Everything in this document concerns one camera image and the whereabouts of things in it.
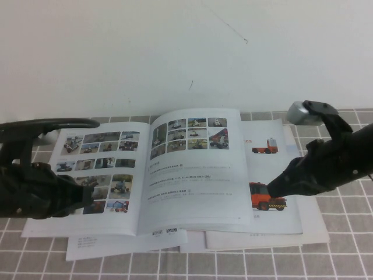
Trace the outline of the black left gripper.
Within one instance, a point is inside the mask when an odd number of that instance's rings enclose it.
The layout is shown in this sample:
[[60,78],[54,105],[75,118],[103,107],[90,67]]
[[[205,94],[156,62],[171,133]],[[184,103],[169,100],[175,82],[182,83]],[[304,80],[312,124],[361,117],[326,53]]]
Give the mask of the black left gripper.
[[92,186],[78,185],[68,175],[57,176],[48,164],[8,166],[9,218],[64,218],[93,203]]

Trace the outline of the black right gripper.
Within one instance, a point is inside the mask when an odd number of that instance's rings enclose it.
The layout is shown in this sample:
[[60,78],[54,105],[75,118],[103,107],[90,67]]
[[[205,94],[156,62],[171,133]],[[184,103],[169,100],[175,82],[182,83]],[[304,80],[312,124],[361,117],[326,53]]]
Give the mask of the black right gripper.
[[365,176],[365,137],[350,134],[341,141],[316,139],[306,145],[307,155],[291,160],[268,184],[272,198],[316,195]]

